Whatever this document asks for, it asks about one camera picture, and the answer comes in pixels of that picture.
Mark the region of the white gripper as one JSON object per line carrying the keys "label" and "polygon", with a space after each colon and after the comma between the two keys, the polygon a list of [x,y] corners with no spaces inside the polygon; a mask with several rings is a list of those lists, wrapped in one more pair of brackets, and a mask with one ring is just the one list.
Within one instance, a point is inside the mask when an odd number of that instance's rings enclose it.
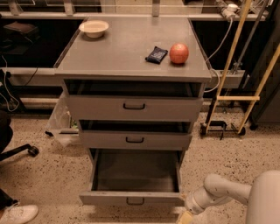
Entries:
{"label": "white gripper", "polygon": [[185,199],[185,208],[188,211],[183,212],[178,217],[176,224],[191,224],[193,214],[203,213],[212,205],[213,200],[214,196],[208,192],[204,186],[189,192]]}

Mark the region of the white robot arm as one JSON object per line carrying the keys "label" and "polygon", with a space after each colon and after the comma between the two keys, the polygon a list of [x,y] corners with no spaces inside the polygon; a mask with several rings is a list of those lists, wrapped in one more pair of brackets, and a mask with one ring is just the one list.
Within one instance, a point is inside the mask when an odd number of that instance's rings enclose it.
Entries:
{"label": "white robot arm", "polygon": [[208,207],[237,200],[247,206],[246,224],[280,224],[280,171],[265,171],[253,185],[245,185],[208,174],[203,186],[190,192],[185,199],[186,211],[176,224],[190,224],[193,216]]}

